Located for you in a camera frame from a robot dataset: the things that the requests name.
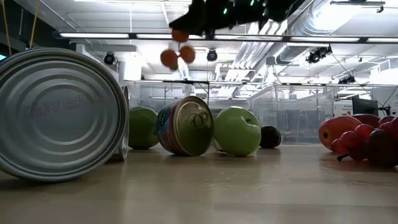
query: apple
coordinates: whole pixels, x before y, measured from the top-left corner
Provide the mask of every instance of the apple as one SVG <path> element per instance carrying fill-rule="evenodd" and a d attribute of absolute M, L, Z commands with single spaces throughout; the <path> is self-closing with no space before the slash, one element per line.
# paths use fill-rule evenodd
<path fill-rule="evenodd" d="M 221 149 L 220 144 L 218 144 L 218 142 L 217 142 L 217 140 L 215 138 L 213 138 L 212 145 L 217 151 L 223 152 L 223 150 Z"/>
<path fill-rule="evenodd" d="M 159 143 L 156 133 L 157 113 L 146 107 L 136 107 L 129 112 L 129 146 L 148 149 Z"/>
<path fill-rule="evenodd" d="M 215 139 L 221 151 L 235 156 L 247 156 L 260 145 L 261 127 L 247 109 L 231 106 L 215 120 Z"/>

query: large silver can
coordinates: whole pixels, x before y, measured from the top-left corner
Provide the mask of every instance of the large silver can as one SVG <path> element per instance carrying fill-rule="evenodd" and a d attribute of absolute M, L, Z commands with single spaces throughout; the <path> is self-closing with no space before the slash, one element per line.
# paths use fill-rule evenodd
<path fill-rule="evenodd" d="M 200 156 L 211 145 L 214 121 L 203 100 L 188 96 L 161 109 L 156 131 L 160 144 L 169 152 Z"/>
<path fill-rule="evenodd" d="M 123 140 L 127 104 L 109 70 L 65 49 L 0 63 L 0 168 L 58 182 L 106 162 Z"/>
<path fill-rule="evenodd" d="M 115 151 L 115 158 L 119 161 L 125 161 L 127 159 L 127 154 L 129 152 L 129 105 L 130 105 L 130 94 L 129 94 L 129 88 L 127 85 L 122 86 L 122 91 L 124 95 L 124 99 L 126 100 L 127 104 L 127 116 L 126 116 L 126 126 L 124 128 L 124 135 L 123 135 L 123 141 L 120 143 L 118 150 Z"/>

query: black machine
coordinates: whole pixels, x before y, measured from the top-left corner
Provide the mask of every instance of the black machine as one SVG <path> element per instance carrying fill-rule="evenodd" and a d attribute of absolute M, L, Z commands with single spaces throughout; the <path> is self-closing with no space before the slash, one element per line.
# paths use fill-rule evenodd
<path fill-rule="evenodd" d="M 379 111 L 385 111 L 386 115 L 391 115 L 391 106 L 378 107 L 375 100 L 364 100 L 353 97 L 353 114 L 373 114 L 379 116 Z"/>
<path fill-rule="evenodd" d="M 305 0 L 192 0 L 189 11 L 169 24 L 175 30 L 214 39 L 215 30 L 258 22 L 261 30 L 269 19 L 286 20 Z"/>
<path fill-rule="evenodd" d="M 114 56 L 114 52 L 107 52 L 104 57 L 104 63 L 107 65 L 114 65 L 118 62 L 117 58 Z"/>
<path fill-rule="evenodd" d="M 332 54 L 333 51 L 331 46 L 319 47 L 316 50 L 310 52 L 310 55 L 305 59 L 308 63 L 318 63 L 321 59 L 324 59 L 326 55 Z"/>

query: ceiling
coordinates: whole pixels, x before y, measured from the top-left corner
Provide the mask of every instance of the ceiling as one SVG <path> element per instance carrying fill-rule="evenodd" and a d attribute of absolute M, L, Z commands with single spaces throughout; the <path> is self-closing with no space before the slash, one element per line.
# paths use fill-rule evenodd
<path fill-rule="evenodd" d="M 15 1 L 34 13 L 35 1 Z M 376 12 L 378 9 L 376 6 L 357 6 L 356 14 L 347 23 L 335 30 L 332 35 L 397 35 L 398 1 L 385 1 L 387 4 L 382 13 Z M 40 0 L 40 2 L 39 17 L 63 32 L 168 33 L 170 32 L 168 23 L 186 13 L 191 0 L 126 0 L 128 3 L 120 3 L 122 0 L 116 0 L 119 3 L 106 3 L 100 2 L 100 0 Z M 312 1 L 307 0 L 289 18 L 289 27 L 294 26 L 295 17 L 300 15 L 302 11 L 304 12 L 305 6 L 310 3 Z M 339 11 L 329 13 L 334 14 L 330 15 L 329 20 L 322 21 L 323 24 L 327 24 L 334 17 L 340 17 L 338 15 Z M 245 26 L 237 26 L 232 30 L 218 30 L 217 33 L 247 34 L 249 29 L 250 24 L 246 24 Z M 161 51 L 169 47 L 169 41 L 93 40 L 91 44 L 101 44 L 102 46 L 135 45 L 146 64 L 143 67 L 143 74 L 148 77 L 159 78 L 159 76 L 156 76 L 157 74 L 171 73 L 170 70 L 161 65 L 159 57 Z M 242 48 L 242 42 L 192 41 L 189 44 L 197 50 L 197 59 L 189 65 L 189 69 L 192 71 L 203 71 L 204 76 L 206 76 L 206 72 L 214 72 L 216 64 L 227 61 L 232 62 Z M 368 77 L 370 74 L 369 68 L 385 61 L 387 57 L 398 56 L 398 45 L 332 44 L 331 46 L 333 54 L 344 65 L 345 69 L 355 68 L 358 78 Z M 217 50 L 218 60 L 216 62 L 207 62 L 206 56 L 209 48 Z M 306 82 L 317 78 L 329 80 L 331 77 L 344 72 L 344 68 L 331 56 L 320 63 L 310 66 L 305 62 L 305 54 L 303 54 L 296 58 L 294 64 L 296 66 L 280 66 L 278 68 L 279 71 L 283 71 L 283 77 L 281 78 L 285 82 Z"/>

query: security camera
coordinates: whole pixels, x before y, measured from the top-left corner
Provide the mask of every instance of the security camera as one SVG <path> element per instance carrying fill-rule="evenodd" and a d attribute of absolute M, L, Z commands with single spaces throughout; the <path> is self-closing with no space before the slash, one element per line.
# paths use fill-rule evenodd
<path fill-rule="evenodd" d="M 210 49 L 209 53 L 207 54 L 207 61 L 214 62 L 217 60 L 217 53 L 215 49 Z"/>
<path fill-rule="evenodd" d="M 104 58 L 104 63 L 107 65 L 114 65 L 116 62 L 118 62 L 118 60 L 114 56 L 114 52 L 107 52 Z"/>

